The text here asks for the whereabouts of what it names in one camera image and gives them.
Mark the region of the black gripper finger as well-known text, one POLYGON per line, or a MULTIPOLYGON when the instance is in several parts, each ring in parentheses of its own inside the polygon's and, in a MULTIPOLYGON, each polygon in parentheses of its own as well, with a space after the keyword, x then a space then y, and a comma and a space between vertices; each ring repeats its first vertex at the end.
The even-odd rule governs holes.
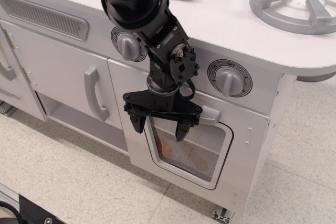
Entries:
POLYGON ((144 130, 146 117, 150 115, 150 113, 148 111, 138 110, 137 108, 131 108, 129 115, 135 131, 141 134, 144 130))
POLYGON ((191 120, 180 120, 177 123, 176 131, 175 131, 175 136, 176 136, 176 141, 180 142, 184 140, 186 135, 188 134, 189 130, 191 127, 194 126, 194 122, 191 120))

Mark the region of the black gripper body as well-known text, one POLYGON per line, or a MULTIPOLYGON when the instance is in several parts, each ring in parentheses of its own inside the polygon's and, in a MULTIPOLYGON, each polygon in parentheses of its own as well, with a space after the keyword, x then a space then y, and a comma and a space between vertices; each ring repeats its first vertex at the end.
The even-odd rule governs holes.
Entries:
POLYGON ((184 100, 179 93, 162 96, 149 90, 128 92, 123 95, 124 111, 129 115, 131 108, 148 111, 152 117, 180 121, 191 120, 194 126, 199 124, 202 108, 189 100, 184 100))

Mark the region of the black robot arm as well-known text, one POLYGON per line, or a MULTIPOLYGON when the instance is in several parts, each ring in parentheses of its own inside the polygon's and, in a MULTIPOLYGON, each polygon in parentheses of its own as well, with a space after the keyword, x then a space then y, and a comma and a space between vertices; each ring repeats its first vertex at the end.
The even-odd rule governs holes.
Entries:
POLYGON ((182 141, 198 125, 202 108, 192 96, 180 94, 198 74, 196 53, 188 36, 169 9, 169 0, 101 0, 109 19, 141 40, 150 58, 147 89, 123 95, 124 110, 134 129, 142 133, 146 118, 152 116, 177 123, 175 137, 182 141))

